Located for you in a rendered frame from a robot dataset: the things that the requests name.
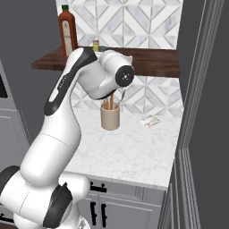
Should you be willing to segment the metal utensil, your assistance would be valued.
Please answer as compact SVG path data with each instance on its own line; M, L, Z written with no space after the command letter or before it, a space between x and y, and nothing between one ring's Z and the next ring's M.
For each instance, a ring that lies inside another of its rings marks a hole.
M120 99L120 101L117 103L117 107L118 107L118 106L121 104L121 102L123 101L123 98L124 98L124 96L125 96L125 92L126 92L126 88L123 90L121 99Z

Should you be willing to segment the grey drawer front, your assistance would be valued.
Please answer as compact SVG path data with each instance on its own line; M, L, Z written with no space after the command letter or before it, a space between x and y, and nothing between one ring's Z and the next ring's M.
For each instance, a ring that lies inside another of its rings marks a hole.
M164 191L140 187L139 185L129 185L117 182L105 182L95 179L90 179L95 186L100 186L102 183L106 186L107 191L98 192L106 196L113 196L120 199L132 199L144 203L161 206L165 195Z

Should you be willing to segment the grey appliance cabinet unit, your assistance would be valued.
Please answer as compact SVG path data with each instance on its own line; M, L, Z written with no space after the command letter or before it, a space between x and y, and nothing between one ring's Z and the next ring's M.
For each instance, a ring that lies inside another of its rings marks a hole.
M0 61L0 171L20 165L30 144Z

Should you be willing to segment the wooden spoons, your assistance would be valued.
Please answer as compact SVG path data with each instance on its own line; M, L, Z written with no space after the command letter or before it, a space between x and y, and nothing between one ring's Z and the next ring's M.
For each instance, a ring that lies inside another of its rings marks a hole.
M105 110L113 110L114 109L114 97L115 94L112 94L110 98L107 98L104 102Z

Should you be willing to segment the grey cupboard door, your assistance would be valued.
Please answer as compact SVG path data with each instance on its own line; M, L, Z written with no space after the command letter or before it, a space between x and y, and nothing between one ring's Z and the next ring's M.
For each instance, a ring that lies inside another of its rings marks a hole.
M100 195L100 206L106 204L106 228L103 229L156 229L154 210L147 204L132 200Z
M96 206L95 206L95 210L97 214L97 224L96 225L92 225L90 202L96 202ZM90 229L100 229L99 213L98 213L98 197L89 195L87 198L80 200L78 202L78 205L79 205L79 210L81 212L81 215L89 223Z

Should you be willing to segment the tall grey cabinet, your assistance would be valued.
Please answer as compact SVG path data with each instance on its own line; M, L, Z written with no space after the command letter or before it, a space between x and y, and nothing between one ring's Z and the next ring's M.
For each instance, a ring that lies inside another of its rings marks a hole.
M229 229L229 0L183 0L184 106L158 229Z

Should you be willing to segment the white flat packet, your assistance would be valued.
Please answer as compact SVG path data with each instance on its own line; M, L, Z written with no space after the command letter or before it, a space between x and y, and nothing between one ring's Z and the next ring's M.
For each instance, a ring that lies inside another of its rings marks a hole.
M140 124L147 128L151 128L153 125L156 125L158 123L160 123L160 121L152 114L140 119Z

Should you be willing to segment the red-brown condiment bottle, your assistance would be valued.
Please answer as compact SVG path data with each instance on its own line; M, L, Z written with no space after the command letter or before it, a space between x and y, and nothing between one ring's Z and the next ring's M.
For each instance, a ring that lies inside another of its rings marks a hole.
M69 12L69 5L63 4L62 10L58 16L58 22L64 57L68 57L72 51L78 48L76 25L74 15Z

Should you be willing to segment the beige utensil pot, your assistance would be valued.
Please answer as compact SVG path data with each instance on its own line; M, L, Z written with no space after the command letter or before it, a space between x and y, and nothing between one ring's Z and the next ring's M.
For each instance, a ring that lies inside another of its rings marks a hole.
M101 126L107 131L114 131L120 126L120 107L113 110L105 109L105 105L100 107Z

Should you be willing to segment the dark wooden shelf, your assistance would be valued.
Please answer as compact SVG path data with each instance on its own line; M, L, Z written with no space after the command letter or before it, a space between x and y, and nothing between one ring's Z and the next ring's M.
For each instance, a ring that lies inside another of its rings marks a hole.
M179 60L175 50L128 47L111 47L111 50L123 55L131 55L136 75L167 78L180 77ZM65 63L63 48L58 47L33 62L31 66L33 69L38 70L62 71Z

